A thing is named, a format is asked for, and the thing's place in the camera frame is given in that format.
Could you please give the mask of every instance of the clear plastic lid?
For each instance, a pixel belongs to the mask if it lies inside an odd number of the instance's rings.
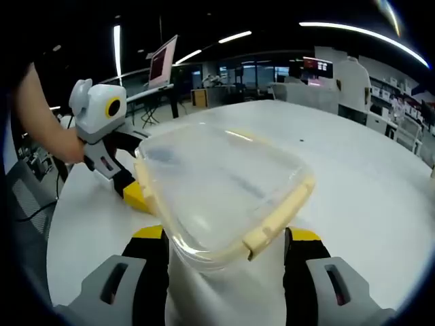
[[[138,150],[145,199],[181,258],[199,270],[255,257],[315,183],[295,155],[207,124],[150,137]]]

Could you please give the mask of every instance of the laboratory room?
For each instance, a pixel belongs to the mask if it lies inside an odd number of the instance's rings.
[[[11,10],[3,318],[433,320],[433,15],[290,6]]]

